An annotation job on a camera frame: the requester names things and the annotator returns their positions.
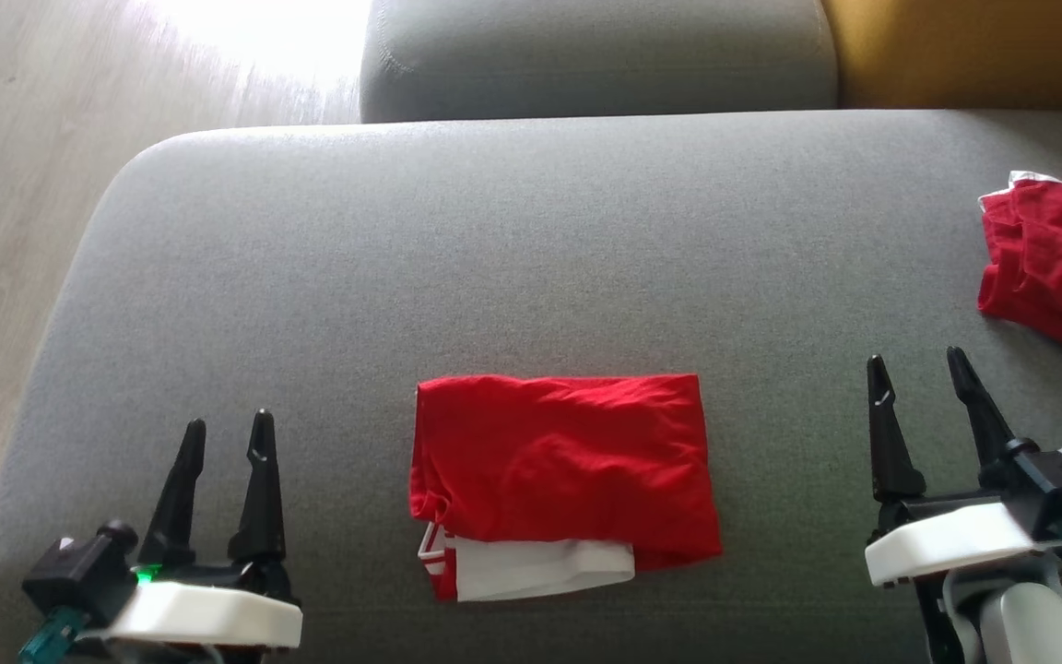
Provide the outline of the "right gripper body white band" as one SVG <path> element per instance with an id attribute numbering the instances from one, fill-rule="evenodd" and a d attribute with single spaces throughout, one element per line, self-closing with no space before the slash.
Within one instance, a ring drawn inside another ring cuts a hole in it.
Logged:
<path id="1" fill-rule="evenodd" d="M 999 500 L 883 503 L 867 544 L 867 572 L 873 586 L 950 571 L 998 571 L 1059 588 L 1061 547 L 1051 537 L 1030 535 Z"/>

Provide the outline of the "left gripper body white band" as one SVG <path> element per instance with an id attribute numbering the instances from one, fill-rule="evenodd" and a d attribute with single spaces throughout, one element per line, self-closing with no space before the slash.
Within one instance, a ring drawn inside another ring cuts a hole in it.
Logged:
<path id="1" fill-rule="evenodd" d="M 156 564 L 138 566 L 136 589 L 109 626 L 79 634 L 82 646 L 299 648 L 299 606 L 236 588 L 160 580 Z"/>

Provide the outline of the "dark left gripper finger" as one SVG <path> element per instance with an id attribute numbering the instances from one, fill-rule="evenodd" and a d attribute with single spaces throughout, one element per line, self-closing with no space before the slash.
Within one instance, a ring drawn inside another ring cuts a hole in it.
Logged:
<path id="1" fill-rule="evenodd" d="M 287 546 L 277 429 L 273 413 L 266 409 L 254 414 L 247 459 L 247 492 L 239 526 L 229 541 L 229 559 L 234 563 L 282 562 Z"/>
<path id="2" fill-rule="evenodd" d="M 195 550 L 193 533 L 195 483 L 204 466 L 207 427 L 192 420 L 179 444 L 179 450 L 166 475 L 159 501 L 147 527 L 139 551 L 140 564 L 191 564 Z"/>

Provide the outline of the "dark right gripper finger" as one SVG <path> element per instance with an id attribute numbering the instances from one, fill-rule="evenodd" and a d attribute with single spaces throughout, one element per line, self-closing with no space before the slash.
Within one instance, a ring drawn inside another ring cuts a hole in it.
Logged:
<path id="1" fill-rule="evenodd" d="M 949 346 L 947 363 L 957 399 L 966 408 L 979 462 L 979 487 L 1008 488 L 1014 482 L 1011 478 L 1014 471 L 1011 469 L 1020 453 L 1017 436 L 1008 426 L 996 402 L 986 390 L 966 352 L 958 346 Z"/>
<path id="2" fill-rule="evenodd" d="M 881 356 L 867 359 L 867 404 L 873 499 L 881 504 L 918 499 L 926 494 L 926 479 L 903 440 L 894 411 L 896 391 Z"/>

